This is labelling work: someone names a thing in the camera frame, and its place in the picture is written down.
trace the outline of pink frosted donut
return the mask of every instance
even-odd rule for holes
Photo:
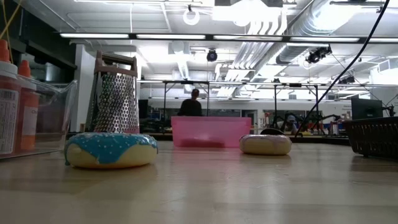
[[[246,154],[283,156],[290,152],[292,141],[284,135],[245,135],[239,147]]]

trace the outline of bottle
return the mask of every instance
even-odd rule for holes
[[[7,41],[0,40],[0,156],[15,152],[21,86],[10,63]]]
[[[29,62],[23,60],[19,65],[18,75],[30,78]],[[21,84],[21,100],[19,102],[17,146],[16,152],[33,151],[35,149],[35,135],[39,96],[35,93],[36,85],[19,78]]]

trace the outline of box grater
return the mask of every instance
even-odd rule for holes
[[[86,131],[139,133],[136,58],[98,51],[94,73]]]

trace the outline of bottle label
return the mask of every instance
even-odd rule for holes
[[[24,124],[22,125],[23,136],[36,135],[36,122],[37,122],[37,108],[25,106],[24,109]]]
[[[18,97],[18,91],[0,89],[0,154],[10,154],[14,149]]]

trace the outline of orange bottle cap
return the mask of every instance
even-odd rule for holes
[[[0,40],[0,61],[10,63],[10,51],[6,40]]]
[[[30,78],[30,68],[29,68],[29,62],[27,60],[22,60],[18,68],[18,75]]]

